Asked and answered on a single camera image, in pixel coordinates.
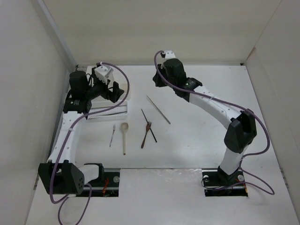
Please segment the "silver metal chopstick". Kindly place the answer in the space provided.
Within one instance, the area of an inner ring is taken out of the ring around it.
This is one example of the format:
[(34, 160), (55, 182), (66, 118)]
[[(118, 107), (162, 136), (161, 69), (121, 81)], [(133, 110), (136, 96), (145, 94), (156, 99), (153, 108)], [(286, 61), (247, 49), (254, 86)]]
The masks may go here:
[(163, 112), (158, 108), (158, 106), (151, 100), (151, 98), (146, 95), (146, 98), (151, 102), (151, 104), (155, 107), (155, 109), (160, 113), (160, 115), (166, 120), (166, 122), (171, 125), (171, 122), (168, 120), (168, 118), (163, 114)]

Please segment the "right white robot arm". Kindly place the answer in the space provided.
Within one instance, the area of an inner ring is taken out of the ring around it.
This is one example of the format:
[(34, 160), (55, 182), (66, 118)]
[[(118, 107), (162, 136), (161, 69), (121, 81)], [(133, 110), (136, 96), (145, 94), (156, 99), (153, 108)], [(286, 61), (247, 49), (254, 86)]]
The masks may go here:
[(172, 87), (177, 96), (202, 108), (225, 127), (226, 151), (217, 169), (217, 179), (221, 184), (230, 184), (237, 174), (244, 152), (257, 135), (254, 117), (244, 110), (237, 111), (230, 105), (216, 101), (216, 97), (200, 81), (187, 77), (179, 59), (168, 59), (157, 64), (156, 68), (153, 77), (155, 86)]

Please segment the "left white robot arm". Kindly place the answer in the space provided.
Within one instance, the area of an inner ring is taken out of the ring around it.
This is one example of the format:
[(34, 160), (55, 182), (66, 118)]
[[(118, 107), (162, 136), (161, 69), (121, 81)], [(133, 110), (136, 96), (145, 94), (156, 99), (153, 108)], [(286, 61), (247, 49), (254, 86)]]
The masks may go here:
[(83, 71), (72, 72), (69, 85), (57, 142), (47, 162), (38, 167), (46, 192), (53, 195), (79, 195), (89, 182), (94, 186), (104, 183), (101, 163), (87, 163), (81, 167), (75, 165), (79, 133), (88, 119), (93, 99), (101, 96), (115, 103), (124, 93), (108, 68), (104, 71), (96, 69), (91, 75)]

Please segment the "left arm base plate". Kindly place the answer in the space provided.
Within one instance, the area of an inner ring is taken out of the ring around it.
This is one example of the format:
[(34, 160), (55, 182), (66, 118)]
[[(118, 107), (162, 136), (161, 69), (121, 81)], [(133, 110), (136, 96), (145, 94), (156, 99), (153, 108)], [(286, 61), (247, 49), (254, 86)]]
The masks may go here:
[(120, 169), (105, 169), (100, 167), (96, 170), (96, 166), (90, 172), (84, 172), (83, 191), (76, 197), (88, 197), (90, 192), (90, 184), (92, 187), (92, 197), (118, 197), (120, 184)]

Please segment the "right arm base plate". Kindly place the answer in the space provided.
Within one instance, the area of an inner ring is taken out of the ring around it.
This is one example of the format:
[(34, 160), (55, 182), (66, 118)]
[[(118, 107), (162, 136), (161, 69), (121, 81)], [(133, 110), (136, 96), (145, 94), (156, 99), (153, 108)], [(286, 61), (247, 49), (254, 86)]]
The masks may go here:
[(202, 186), (206, 197), (243, 196), (248, 197), (241, 170), (232, 175), (222, 174), (217, 168), (202, 169)]

